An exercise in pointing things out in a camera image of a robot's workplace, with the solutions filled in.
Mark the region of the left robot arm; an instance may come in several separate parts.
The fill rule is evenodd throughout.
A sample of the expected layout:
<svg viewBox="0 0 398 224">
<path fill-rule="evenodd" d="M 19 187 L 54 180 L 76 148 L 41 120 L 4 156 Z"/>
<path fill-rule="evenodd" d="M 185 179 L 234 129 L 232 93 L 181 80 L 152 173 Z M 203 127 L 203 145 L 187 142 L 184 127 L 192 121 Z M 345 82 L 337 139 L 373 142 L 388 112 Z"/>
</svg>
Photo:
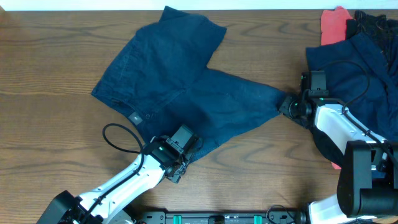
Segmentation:
<svg viewBox="0 0 398 224">
<path fill-rule="evenodd" d="M 103 185 L 74 197 L 65 190 L 45 209 L 38 223 L 110 223 L 135 198 L 164 178 L 178 183 L 198 138 L 153 139 L 136 160 Z"/>
</svg>

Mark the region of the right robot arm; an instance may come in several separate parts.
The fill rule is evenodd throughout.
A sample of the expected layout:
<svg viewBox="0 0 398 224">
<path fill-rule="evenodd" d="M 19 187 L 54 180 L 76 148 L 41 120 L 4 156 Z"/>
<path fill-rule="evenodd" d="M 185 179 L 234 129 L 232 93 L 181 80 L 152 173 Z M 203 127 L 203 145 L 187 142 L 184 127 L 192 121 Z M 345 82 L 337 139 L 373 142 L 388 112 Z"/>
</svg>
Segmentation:
<svg viewBox="0 0 398 224">
<path fill-rule="evenodd" d="M 308 223 L 397 215 L 397 143 L 372 132 L 336 98 L 287 95 L 279 112 L 325 134 L 343 155 L 336 194 L 309 204 Z"/>
</svg>

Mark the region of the dark blue denim shorts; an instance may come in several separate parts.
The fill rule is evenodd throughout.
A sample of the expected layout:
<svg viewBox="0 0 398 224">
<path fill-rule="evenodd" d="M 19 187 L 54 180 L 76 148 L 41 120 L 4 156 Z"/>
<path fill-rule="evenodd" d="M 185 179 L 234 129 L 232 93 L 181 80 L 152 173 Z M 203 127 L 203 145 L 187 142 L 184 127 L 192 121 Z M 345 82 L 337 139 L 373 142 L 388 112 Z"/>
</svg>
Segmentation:
<svg viewBox="0 0 398 224">
<path fill-rule="evenodd" d="M 208 68 L 226 29 L 165 7 L 111 62 L 92 95 L 124 115 L 145 142 L 182 125 L 203 138 L 197 161 L 277 116 L 285 93 Z"/>
</svg>

